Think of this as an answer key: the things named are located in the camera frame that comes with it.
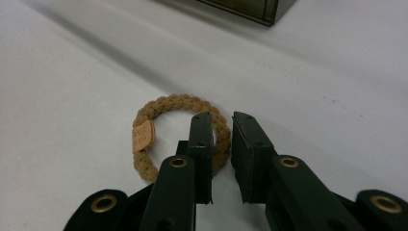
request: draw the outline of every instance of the white surface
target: white surface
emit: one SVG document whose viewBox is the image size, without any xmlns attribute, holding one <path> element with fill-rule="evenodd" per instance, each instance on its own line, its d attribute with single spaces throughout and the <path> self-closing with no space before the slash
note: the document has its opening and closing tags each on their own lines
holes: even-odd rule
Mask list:
<svg viewBox="0 0 408 231">
<path fill-rule="evenodd" d="M 63 230 L 90 194 L 142 189 L 131 127 L 190 93 L 257 118 L 354 199 L 408 200 L 408 2 L 298 0 L 272 28 L 187 0 L 0 2 L 0 230 Z M 155 120 L 158 166 L 191 114 Z M 228 162 L 197 230 L 268 230 Z"/>
</svg>

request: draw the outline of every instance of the braided rope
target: braided rope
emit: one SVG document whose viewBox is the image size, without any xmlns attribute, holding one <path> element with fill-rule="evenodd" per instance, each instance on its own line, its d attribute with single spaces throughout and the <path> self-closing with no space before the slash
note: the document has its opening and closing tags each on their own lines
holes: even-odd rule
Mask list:
<svg viewBox="0 0 408 231">
<path fill-rule="evenodd" d="M 216 131 L 217 141 L 213 148 L 213 175 L 217 174 L 227 161 L 229 149 L 231 146 L 231 130 L 226 124 L 226 119 L 219 110 L 209 102 L 203 101 L 198 97 L 192 97 L 187 94 L 172 94 L 169 97 L 162 96 L 156 101 L 150 101 L 138 111 L 133 127 L 137 127 L 146 120 L 153 120 L 160 114 L 172 110 L 186 110 L 195 113 L 209 112 L 212 116 L 213 128 Z M 151 159 L 147 156 L 147 148 L 133 151 L 134 166 L 139 172 L 140 177 L 148 182 L 155 182 L 158 170 L 153 165 Z"/>
</svg>

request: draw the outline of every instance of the rope ring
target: rope ring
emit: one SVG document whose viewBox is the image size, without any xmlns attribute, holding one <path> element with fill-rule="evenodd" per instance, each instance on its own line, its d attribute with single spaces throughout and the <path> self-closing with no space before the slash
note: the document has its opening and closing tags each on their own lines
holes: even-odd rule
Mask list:
<svg viewBox="0 0 408 231">
<path fill-rule="evenodd" d="M 146 120 L 153 120 L 155 117 L 173 110 L 186 110 L 195 113 L 209 112 L 212 117 L 213 128 L 216 131 L 216 144 L 213 148 L 213 175 L 216 175 L 225 165 L 231 146 L 231 130 L 226 119 L 219 110 L 208 101 L 187 94 L 172 94 L 168 97 L 162 96 L 155 101 L 150 101 L 138 111 L 133 128 L 143 124 Z M 134 167 L 141 179 L 148 182 L 155 182 L 159 171 L 153 165 L 150 157 L 147 156 L 147 147 L 142 150 L 133 150 Z"/>
</svg>

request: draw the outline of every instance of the tan leather patch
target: tan leather patch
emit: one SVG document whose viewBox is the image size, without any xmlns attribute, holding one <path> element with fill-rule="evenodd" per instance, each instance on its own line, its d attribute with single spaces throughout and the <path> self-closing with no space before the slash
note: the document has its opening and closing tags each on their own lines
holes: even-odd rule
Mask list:
<svg viewBox="0 0 408 231">
<path fill-rule="evenodd" d="M 156 132 L 152 120 L 146 120 L 143 124 L 132 129 L 133 152 L 143 150 L 150 146 L 156 139 Z"/>
</svg>

